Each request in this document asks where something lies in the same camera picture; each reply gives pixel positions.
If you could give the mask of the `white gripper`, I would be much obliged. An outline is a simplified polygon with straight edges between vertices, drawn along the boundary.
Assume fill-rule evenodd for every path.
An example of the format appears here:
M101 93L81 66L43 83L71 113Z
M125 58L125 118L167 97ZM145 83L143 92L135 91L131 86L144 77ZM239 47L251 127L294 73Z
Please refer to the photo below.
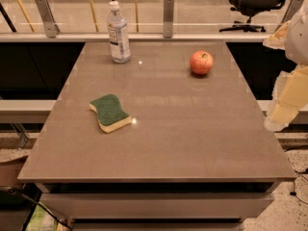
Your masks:
M308 8L302 6L291 21L265 38L263 45L285 49L286 57L297 64L293 71L278 75L266 111L265 127L278 132L288 127L308 104Z

